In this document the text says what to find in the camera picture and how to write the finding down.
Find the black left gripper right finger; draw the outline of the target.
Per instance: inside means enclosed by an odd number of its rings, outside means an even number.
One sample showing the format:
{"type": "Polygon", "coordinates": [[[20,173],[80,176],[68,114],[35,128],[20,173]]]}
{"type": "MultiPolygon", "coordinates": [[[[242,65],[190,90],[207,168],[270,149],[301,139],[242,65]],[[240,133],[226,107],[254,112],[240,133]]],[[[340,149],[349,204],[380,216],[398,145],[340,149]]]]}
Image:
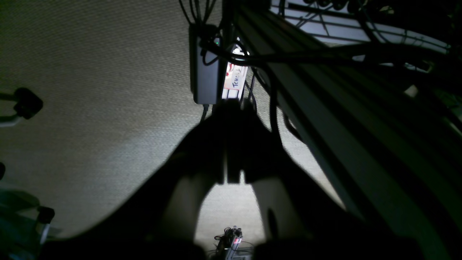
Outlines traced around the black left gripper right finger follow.
{"type": "Polygon", "coordinates": [[[239,108],[238,120],[238,169],[254,189],[267,237],[253,259],[365,259],[361,222],[291,160],[251,108],[239,108]]]}

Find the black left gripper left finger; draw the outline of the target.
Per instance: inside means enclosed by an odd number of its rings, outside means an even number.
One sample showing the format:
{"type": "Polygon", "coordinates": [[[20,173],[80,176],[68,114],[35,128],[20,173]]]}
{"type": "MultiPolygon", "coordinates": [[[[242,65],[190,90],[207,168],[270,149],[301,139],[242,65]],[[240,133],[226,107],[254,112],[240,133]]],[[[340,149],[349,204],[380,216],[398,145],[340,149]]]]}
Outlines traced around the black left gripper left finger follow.
{"type": "Polygon", "coordinates": [[[193,242],[203,200],[221,178],[226,109],[195,126],[167,161],[102,222],[72,239],[81,260],[205,258],[193,242]]]}

